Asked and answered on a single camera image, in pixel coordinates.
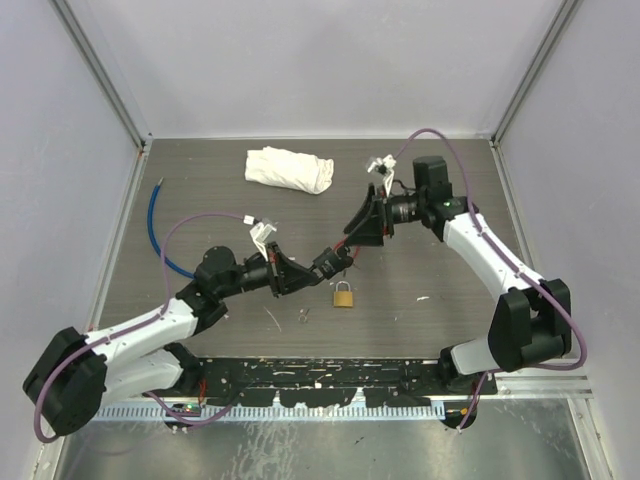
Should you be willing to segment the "red cable padlock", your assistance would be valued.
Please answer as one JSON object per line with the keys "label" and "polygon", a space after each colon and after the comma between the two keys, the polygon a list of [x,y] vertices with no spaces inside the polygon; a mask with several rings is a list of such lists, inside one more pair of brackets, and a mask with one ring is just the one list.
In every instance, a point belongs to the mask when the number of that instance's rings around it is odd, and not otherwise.
{"label": "red cable padlock", "polygon": [[339,256],[349,257],[352,260],[356,260],[361,252],[361,246],[348,245],[346,241],[347,238],[343,237],[331,247],[331,250],[336,252]]}

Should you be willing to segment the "black padlock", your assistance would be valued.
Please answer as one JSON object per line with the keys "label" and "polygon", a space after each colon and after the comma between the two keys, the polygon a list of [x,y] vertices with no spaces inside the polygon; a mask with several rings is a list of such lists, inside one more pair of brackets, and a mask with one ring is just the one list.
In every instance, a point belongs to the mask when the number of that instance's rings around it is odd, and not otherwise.
{"label": "black padlock", "polygon": [[354,263],[348,248],[327,248],[313,260],[313,268],[326,280],[329,280],[340,272],[350,268]]}

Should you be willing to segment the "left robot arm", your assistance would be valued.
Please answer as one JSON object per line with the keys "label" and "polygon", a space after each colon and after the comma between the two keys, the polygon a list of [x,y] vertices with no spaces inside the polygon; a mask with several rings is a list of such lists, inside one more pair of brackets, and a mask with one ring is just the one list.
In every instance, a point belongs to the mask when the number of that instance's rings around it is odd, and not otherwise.
{"label": "left robot arm", "polygon": [[114,401],[155,390],[178,396],[200,384],[198,361],[180,342],[211,328],[227,313],[227,298],[261,288],[276,297],[316,286],[351,265],[331,248],[305,267],[270,242],[238,262],[226,246],[207,250],[192,280],[156,309],[90,333],[58,331],[24,380],[34,404],[33,428],[51,443],[84,427]]}

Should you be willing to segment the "brass padlock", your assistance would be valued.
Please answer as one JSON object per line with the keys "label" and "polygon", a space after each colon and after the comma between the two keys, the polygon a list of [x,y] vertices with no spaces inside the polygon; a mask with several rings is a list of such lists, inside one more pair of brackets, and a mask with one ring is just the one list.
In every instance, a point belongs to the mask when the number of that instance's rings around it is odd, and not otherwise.
{"label": "brass padlock", "polygon": [[333,306],[335,308],[353,308],[354,296],[352,287],[347,281],[338,281],[335,284],[335,290],[333,294]]}

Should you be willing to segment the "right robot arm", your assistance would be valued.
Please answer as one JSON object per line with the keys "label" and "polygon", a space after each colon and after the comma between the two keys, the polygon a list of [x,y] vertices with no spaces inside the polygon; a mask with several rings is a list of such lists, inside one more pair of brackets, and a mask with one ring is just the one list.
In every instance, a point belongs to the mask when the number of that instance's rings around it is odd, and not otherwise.
{"label": "right robot arm", "polygon": [[397,226],[419,222],[467,263],[496,302],[485,336],[441,350],[442,388],[459,394],[477,374],[539,367],[569,353],[568,286],[530,269],[467,197],[454,194],[443,158],[415,159],[414,185],[400,194],[392,191],[395,164],[392,156],[369,160],[367,171],[381,175],[383,183],[368,187],[364,203],[345,227],[347,246],[381,246]]}

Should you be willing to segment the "small brass padlock key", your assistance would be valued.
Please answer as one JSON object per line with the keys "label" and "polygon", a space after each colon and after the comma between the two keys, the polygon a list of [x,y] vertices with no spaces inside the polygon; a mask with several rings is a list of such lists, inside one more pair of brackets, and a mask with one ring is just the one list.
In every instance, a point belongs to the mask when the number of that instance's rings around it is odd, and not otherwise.
{"label": "small brass padlock key", "polygon": [[307,323],[309,318],[309,309],[301,309],[298,316],[298,321],[300,323]]}

